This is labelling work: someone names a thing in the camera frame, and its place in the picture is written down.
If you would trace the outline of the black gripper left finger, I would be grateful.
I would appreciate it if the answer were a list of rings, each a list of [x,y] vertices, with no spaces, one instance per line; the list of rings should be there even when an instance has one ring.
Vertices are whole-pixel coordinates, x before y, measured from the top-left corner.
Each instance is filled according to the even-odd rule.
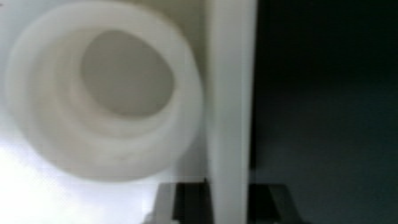
[[[143,224],[209,224],[207,183],[164,183]]]

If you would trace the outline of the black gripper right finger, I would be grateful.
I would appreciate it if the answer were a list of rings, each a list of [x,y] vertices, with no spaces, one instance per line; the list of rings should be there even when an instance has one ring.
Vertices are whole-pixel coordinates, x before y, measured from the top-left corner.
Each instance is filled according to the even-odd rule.
[[[292,193],[283,184],[249,186],[249,224],[310,224],[301,217]]]

